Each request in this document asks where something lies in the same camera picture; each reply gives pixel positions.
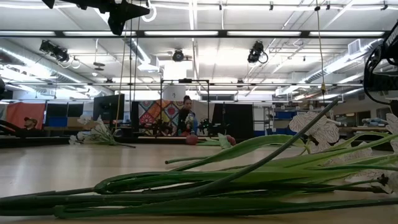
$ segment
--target person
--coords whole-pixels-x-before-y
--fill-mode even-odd
[[[25,124],[24,129],[22,129],[22,133],[25,137],[43,137],[44,133],[42,130],[37,129],[37,120],[33,118],[24,118]]]
[[[198,121],[195,113],[191,111],[192,100],[189,96],[184,96],[183,108],[178,112],[177,132],[179,136],[188,136],[197,134]]]
[[[36,125],[37,125],[37,120],[33,118],[24,118],[25,124],[24,124],[24,129],[26,131],[36,131]]]

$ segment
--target patterned fabric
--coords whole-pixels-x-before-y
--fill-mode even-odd
[[[177,129],[178,112],[182,106],[182,101],[163,100],[162,112],[160,112],[160,100],[139,102],[139,123],[154,124],[162,116],[162,122],[169,122],[173,129]],[[146,134],[153,134],[153,132],[147,129]]]

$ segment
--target air vent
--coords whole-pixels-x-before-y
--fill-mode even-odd
[[[348,44],[348,53],[354,55],[361,51],[361,40],[356,39],[352,43]]]
[[[206,94],[201,96],[201,100],[207,100]],[[209,95],[210,101],[233,101],[234,95]]]

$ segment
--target dark hair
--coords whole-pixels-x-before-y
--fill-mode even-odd
[[[184,101],[183,101],[183,103],[185,104],[185,102],[186,102],[187,100],[191,100],[191,98],[190,98],[189,96],[184,96]]]

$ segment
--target woman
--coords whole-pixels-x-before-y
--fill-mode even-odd
[[[198,121],[195,113],[191,111],[192,100],[189,96],[184,96],[183,108],[178,113],[178,135],[188,136],[189,134],[197,134]]]

